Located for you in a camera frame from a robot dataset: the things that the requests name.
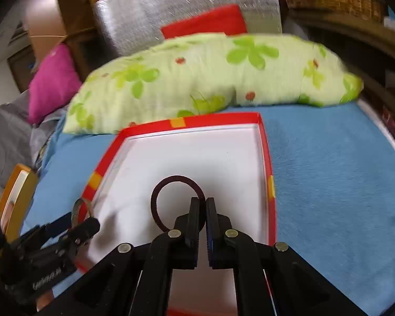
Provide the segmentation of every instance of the silver screw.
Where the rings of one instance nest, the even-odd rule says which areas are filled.
[[[225,231],[225,236],[227,238],[234,238],[238,235],[238,231],[236,231],[235,229],[228,229]]]
[[[275,248],[278,252],[285,252],[288,250],[289,246],[286,242],[277,242],[275,244]]]
[[[169,237],[170,238],[173,238],[173,239],[174,238],[178,238],[180,235],[181,235],[181,232],[178,229],[172,229],[172,230],[169,231]]]
[[[120,245],[117,247],[117,250],[119,251],[119,253],[127,253],[127,252],[130,252],[131,249],[132,249],[132,246],[130,246],[130,244],[126,244],[126,243],[120,244]]]

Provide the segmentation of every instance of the pink pillow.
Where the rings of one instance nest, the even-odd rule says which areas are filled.
[[[57,45],[42,60],[29,84],[29,123],[39,124],[46,115],[68,104],[81,85],[68,47]]]

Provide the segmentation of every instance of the brown ring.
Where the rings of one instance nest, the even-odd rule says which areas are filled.
[[[167,228],[162,223],[162,221],[161,221],[161,219],[160,219],[160,217],[158,215],[157,198],[158,198],[158,195],[159,195],[161,189],[164,186],[166,186],[167,184],[173,183],[175,181],[179,181],[179,182],[187,184],[188,186],[190,186],[196,192],[196,195],[198,196],[198,198],[199,198],[199,200],[201,202],[205,201],[205,195],[203,194],[202,189],[192,179],[187,178],[185,176],[170,176],[170,177],[164,178],[162,181],[160,181],[156,185],[156,187],[154,188],[154,191],[152,191],[152,195],[151,195],[151,214],[152,214],[152,218],[154,219],[154,221],[157,224],[158,228],[161,229],[163,232],[167,232],[170,229]]]

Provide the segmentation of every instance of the green floral pillow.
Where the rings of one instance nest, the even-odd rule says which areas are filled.
[[[293,36],[203,33],[165,41],[92,72],[68,109],[65,133],[117,133],[229,104],[355,99],[363,82],[320,44]]]

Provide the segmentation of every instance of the bed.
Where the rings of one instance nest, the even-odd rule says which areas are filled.
[[[128,19],[118,17],[110,7],[125,1],[100,0],[96,8],[107,43],[118,55],[153,45],[161,37],[156,36],[157,25],[173,20],[169,8],[166,15],[145,13],[145,25],[135,23],[136,28],[123,33]],[[212,1],[199,11],[225,2]],[[279,31],[278,2],[260,3],[260,9],[274,20],[265,32]],[[179,18],[190,13],[183,10]],[[258,17],[250,11],[247,21],[255,25]],[[115,138],[63,133],[65,108],[32,127],[26,121],[27,99],[25,93],[14,103],[0,106],[0,191],[16,163],[39,170],[21,233],[72,210]],[[278,240],[289,243],[368,315],[380,315],[395,303],[395,139],[372,104],[367,95],[325,108],[277,105],[226,111],[262,115],[275,175]],[[77,272],[69,277],[54,288],[54,294],[80,276]]]

